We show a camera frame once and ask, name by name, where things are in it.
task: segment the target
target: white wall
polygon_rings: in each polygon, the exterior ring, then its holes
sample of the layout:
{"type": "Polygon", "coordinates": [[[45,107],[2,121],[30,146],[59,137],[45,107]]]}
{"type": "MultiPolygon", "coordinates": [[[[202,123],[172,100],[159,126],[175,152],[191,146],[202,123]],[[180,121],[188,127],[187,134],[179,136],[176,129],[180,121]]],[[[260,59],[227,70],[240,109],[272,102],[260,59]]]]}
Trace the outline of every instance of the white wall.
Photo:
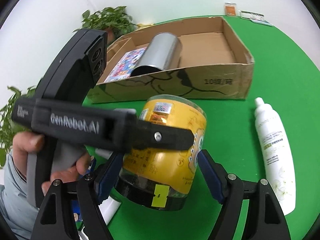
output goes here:
{"type": "Polygon", "coordinates": [[[127,5],[137,23],[156,23],[221,15],[224,2],[265,14],[320,68],[320,30],[300,0],[20,0],[0,29],[0,106],[11,95],[7,85],[26,89],[38,83],[87,9],[127,5]]]}

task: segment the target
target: camera lens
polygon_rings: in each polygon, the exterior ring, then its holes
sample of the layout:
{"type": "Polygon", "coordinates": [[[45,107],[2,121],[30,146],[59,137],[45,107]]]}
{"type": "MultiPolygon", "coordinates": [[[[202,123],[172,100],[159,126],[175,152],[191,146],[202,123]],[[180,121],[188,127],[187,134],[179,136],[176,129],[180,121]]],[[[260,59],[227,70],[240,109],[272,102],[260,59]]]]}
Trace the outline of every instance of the camera lens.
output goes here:
{"type": "Polygon", "coordinates": [[[97,60],[97,58],[99,57],[100,53],[101,53],[101,48],[97,49],[97,50],[94,52],[94,54],[92,55],[92,59],[91,59],[92,62],[95,62],[95,61],[97,60]]]}
{"type": "Polygon", "coordinates": [[[102,65],[103,59],[99,60],[98,63],[95,65],[94,69],[93,69],[93,75],[97,74],[101,65],[102,65]]]}

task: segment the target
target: screw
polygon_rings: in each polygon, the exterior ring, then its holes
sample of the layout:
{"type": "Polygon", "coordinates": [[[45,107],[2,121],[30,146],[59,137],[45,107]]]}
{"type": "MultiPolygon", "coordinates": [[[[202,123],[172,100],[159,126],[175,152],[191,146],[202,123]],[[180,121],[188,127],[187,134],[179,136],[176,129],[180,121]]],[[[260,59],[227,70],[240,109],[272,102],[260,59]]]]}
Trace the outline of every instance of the screw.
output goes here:
{"type": "Polygon", "coordinates": [[[92,179],[93,177],[92,177],[92,174],[91,173],[88,173],[88,174],[86,174],[86,176],[84,176],[84,179],[85,180],[90,180],[90,179],[92,179]]]}
{"type": "Polygon", "coordinates": [[[61,183],[61,180],[60,180],[60,179],[55,179],[55,180],[52,182],[52,184],[53,184],[54,186],[58,186],[58,185],[60,185],[60,183],[61,183]]]}
{"type": "Polygon", "coordinates": [[[234,175],[233,173],[228,174],[228,178],[231,180],[235,180],[237,178],[236,175],[234,175]]]}
{"type": "Polygon", "coordinates": [[[262,185],[268,185],[268,181],[266,179],[262,179],[260,182],[262,185]]]}
{"type": "Polygon", "coordinates": [[[156,133],[155,133],[155,139],[156,139],[156,141],[157,141],[157,142],[160,142],[160,141],[161,141],[161,139],[162,139],[162,135],[161,135],[161,133],[156,132],[156,133]]]}
{"type": "Polygon", "coordinates": [[[75,218],[75,222],[79,220],[79,215],[77,213],[73,213],[73,217],[75,218]]]}

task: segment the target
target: glass jar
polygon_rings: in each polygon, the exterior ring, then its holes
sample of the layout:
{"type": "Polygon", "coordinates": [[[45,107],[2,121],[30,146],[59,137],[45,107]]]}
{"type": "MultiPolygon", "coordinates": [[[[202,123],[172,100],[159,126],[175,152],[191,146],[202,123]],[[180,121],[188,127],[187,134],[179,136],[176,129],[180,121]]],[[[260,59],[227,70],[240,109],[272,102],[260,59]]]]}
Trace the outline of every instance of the glass jar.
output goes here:
{"type": "Polygon", "coordinates": [[[132,150],[123,162],[116,190],[128,199],[153,209],[180,210],[198,166],[206,128],[204,111],[193,102],[173,95],[149,98],[141,120],[192,130],[188,151],[148,148],[132,150]]]}

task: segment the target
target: finger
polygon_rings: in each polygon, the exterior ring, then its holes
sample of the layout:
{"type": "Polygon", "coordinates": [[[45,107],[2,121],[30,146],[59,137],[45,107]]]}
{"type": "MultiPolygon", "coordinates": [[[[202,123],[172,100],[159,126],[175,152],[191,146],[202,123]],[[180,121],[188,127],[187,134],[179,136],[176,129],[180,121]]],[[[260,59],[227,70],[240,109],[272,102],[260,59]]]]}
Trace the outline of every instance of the finger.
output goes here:
{"type": "Polygon", "coordinates": [[[76,181],[79,173],[76,166],[72,166],[66,171],[57,171],[51,174],[50,181],[53,182],[55,179],[61,179],[63,183],[76,181]]]}
{"type": "Polygon", "coordinates": [[[39,151],[44,143],[44,136],[32,132],[19,132],[12,140],[13,150],[19,153],[39,151]]]}
{"type": "Polygon", "coordinates": [[[89,153],[85,153],[84,155],[82,155],[81,158],[76,162],[76,167],[79,174],[84,175],[87,172],[90,163],[91,157],[89,153]]]}
{"type": "Polygon", "coordinates": [[[43,195],[47,194],[50,186],[51,186],[50,181],[46,181],[46,182],[42,183],[41,188],[42,188],[43,195]]]}
{"type": "Polygon", "coordinates": [[[44,143],[44,136],[31,132],[17,133],[12,140],[12,158],[14,165],[26,177],[28,153],[39,151],[44,143]]]}

